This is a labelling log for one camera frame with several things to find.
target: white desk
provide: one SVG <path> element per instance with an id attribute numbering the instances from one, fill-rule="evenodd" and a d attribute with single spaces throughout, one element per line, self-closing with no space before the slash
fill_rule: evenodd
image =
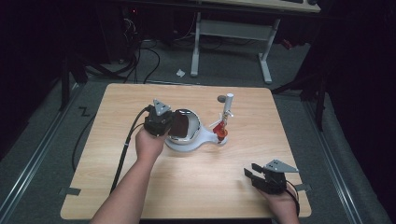
<path id="1" fill-rule="evenodd" d="M 318 5 L 311 6 L 304 0 L 302 4 L 280 0 L 202 0 L 201 2 L 232 4 L 245 7 L 266 7 L 278 10 L 292 10 L 306 13 L 319 13 Z M 197 13 L 195 28 L 195 45 L 192 53 L 191 76 L 197 77 L 199 70 L 199 43 L 200 35 L 217 35 L 224 37 L 245 38 L 266 41 L 265 48 L 259 54 L 259 62 L 262 67 L 262 75 L 267 84 L 272 83 L 268 69 L 267 57 L 276 36 L 280 19 L 274 21 L 272 26 L 253 25 L 246 23 L 202 20 L 201 13 Z"/>

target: white table leg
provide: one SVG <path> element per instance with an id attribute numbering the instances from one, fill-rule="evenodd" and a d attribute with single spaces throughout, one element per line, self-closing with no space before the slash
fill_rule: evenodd
<path id="1" fill-rule="evenodd" d="M 279 23 L 280 23 L 280 19 L 275 20 L 274 25 L 272 26 L 271 32 L 269 34 L 264 53 L 259 54 L 260 65 L 262 66 L 262 75 L 264 76 L 264 82 L 266 84 L 272 83 L 270 70 L 268 69 L 268 64 L 267 64 L 267 57 L 270 52 L 271 46 L 274 42 L 274 38 L 275 38 L 277 27 L 279 26 Z"/>
<path id="2" fill-rule="evenodd" d="M 201 12 L 197 12 L 197 22 L 195 27 L 195 46 L 194 46 L 194 52 L 192 53 L 192 62 L 191 62 L 192 77 L 198 76 L 200 33 L 201 33 Z"/>

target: black cable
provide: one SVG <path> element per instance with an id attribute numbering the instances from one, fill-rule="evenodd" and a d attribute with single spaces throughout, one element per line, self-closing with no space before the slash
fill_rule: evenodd
<path id="1" fill-rule="evenodd" d="M 78 147 L 78 143 L 81 140 L 82 135 L 85 133 L 85 131 L 87 130 L 88 126 L 90 126 L 91 122 L 93 121 L 93 119 L 96 117 L 96 113 L 91 117 L 91 119 L 88 121 L 88 123 L 85 125 L 84 129 L 81 131 L 81 133 L 79 134 L 78 140 L 75 144 L 75 147 L 73 149 L 73 154 L 72 154 L 72 167 L 73 167 L 73 171 L 75 172 L 77 169 L 77 166 L 75 164 L 75 157 L 76 157 L 76 151 L 77 151 L 77 147 Z"/>
<path id="2" fill-rule="evenodd" d="M 120 162 L 119 162 L 119 167 L 117 168 L 117 172 L 116 175 L 114 176 L 114 180 L 113 180 L 113 185 L 111 186 L 111 190 L 110 193 L 113 192 L 113 190 L 116 188 L 118 182 L 119 182 L 119 178 L 120 178 L 120 174 L 121 174 L 121 170 L 122 170 L 122 165 L 125 161 L 125 156 L 126 156 L 126 152 L 129 146 L 129 142 L 131 141 L 131 136 L 132 133 L 134 132 L 134 130 L 137 128 L 135 127 L 137 121 L 139 120 L 140 116 L 142 116 L 142 114 L 146 111 L 149 111 L 149 109 L 152 107 L 152 105 L 149 105 L 147 107 L 145 107 L 144 109 L 142 109 L 142 111 L 139 112 L 139 114 L 136 116 L 136 118 L 134 119 L 134 123 L 132 124 L 131 130 L 128 133 L 128 136 L 126 137 L 125 143 L 124 143 L 124 147 L 120 156 Z"/>
<path id="3" fill-rule="evenodd" d="M 294 203 L 296 204 L 296 211 L 297 211 L 297 216 L 299 216 L 300 215 L 300 204 L 299 204 L 299 202 L 298 202 L 298 200 L 297 200 L 297 198 L 288 190 L 288 189 L 285 189 L 285 191 L 290 195 L 290 197 L 294 200 Z"/>
<path id="4" fill-rule="evenodd" d="M 148 73 L 148 75 L 146 76 L 146 78 L 145 78 L 145 80 L 143 81 L 143 84 L 146 84 L 146 82 L 148 81 L 148 79 L 149 79 L 149 76 L 151 76 L 151 74 L 153 74 L 154 73 L 154 71 L 158 68 L 158 66 L 160 65 L 160 55 L 157 53 L 157 52 L 155 52 L 154 50 L 152 50 L 152 49 L 146 49 L 146 50 L 149 50 L 149 51 L 151 51 L 151 52 L 153 52 L 153 53 L 155 53 L 156 55 L 157 55 L 157 57 L 158 57 L 158 62 L 157 62 L 157 65 L 155 66 L 155 68 L 150 72 L 150 73 Z"/>

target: gray tape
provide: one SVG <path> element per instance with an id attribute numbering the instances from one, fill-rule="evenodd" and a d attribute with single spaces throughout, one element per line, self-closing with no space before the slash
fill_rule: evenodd
<path id="1" fill-rule="evenodd" d="M 70 195 L 78 196 L 80 192 L 81 192 L 81 189 L 73 189 L 73 188 L 65 188 L 65 187 L 63 187 L 63 188 L 61 188 L 61 190 L 59 190 L 58 194 L 59 195 L 70 194 Z"/>
<path id="2" fill-rule="evenodd" d="M 297 191 L 304 190 L 305 192 L 308 192 L 309 190 L 312 189 L 311 185 L 309 185 L 309 184 L 300 184 L 300 185 L 296 185 L 294 187 L 297 189 Z"/>

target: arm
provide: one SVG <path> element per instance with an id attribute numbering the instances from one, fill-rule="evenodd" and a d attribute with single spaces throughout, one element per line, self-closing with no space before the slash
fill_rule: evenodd
<path id="1" fill-rule="evenodd" d="M 91 223 L 139 223 L 150 173 L 163 151 L 165 137 L 154 137 L 143 128 L 139 131 L 135 137 L 136 162 L 93 216 Z"/>
<path id="2" fill-rule="evenodd" d="M 288 184 L 288 190 L 295 196 L 294 189 Z M 297 217 L 297 208 L 294 200 L 290 197 L 287 192 L 283 192 L 279 195 L 267 194 L 262 190 L 259 193 L 267 199 L 268 205 L 271 211 L 276 216 L 276 219 L 280 224 L 299 224 L 300 221 Z"/>

